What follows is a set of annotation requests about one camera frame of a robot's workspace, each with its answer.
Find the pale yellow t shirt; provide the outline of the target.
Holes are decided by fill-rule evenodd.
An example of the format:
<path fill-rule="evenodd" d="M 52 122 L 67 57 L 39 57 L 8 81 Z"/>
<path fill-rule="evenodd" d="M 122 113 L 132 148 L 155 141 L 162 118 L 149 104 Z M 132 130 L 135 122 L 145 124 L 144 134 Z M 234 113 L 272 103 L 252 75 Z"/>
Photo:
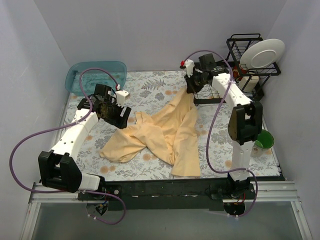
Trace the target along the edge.
<path fill-rule="evenodd" d="M 126 163 L 148 148 L 158 159 L 172 166 L 178 177 L 201 175 L 193 95 L 181 89 L 154 115 L 137 112 L 136 123 L 117 129 L 99 155 L 111 162 Z"/>

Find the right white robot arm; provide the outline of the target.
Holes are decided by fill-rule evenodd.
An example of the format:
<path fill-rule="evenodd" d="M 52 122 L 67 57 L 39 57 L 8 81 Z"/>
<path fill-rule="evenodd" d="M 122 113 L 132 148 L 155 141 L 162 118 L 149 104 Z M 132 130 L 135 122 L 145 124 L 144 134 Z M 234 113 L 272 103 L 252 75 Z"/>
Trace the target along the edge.
<path fill-rule="evenodd" d="M 187 70 L 184 76 L 187 87 L 192 90 L 197 85 L 196 81 L 204 77 L 204 84 L 211 84 L 222 96 L 221 102 L 212 119 L 207 142 L 206 159 L 209 160 L 209 143 L 214 122 L 223 103 L 231 108 L 231 116 L 227 126 L 229 137 L 232 140 L 232 164 L 226 171 L 215 170 L 219 174 L 227 174 L 227 183 L 220 190 L 220 194 L 237 199 L 250 189 L 250 159 L 252 147 L 262 131 L 263 107 L 260 102 L 253 102 L 238 88 L 233 75 L 227 72 L 219 74 Z"/>

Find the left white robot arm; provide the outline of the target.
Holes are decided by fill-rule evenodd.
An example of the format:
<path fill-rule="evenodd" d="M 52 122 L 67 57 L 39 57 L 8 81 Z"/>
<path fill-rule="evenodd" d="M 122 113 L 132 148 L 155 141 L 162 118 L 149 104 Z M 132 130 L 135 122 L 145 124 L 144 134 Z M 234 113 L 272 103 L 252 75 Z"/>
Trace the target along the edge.
<path fill-rule="evenodd" d="M 129 97 L 126 90 L 113 91 L 110 86 L 97 84 L 94 93 L 80 101 L 73 125 L 67 128 L 50 151 L 42 151 L 38 156 L 43 186 L 70 193 L 89 191 L 95 200 L 106 196 L 106 187 L 102 184 L 104 178 L 81 172 L 76 159 L 85 139 L 100 119 L 119 129 L 127 127 L 131 108 L 124 104 Z"/>

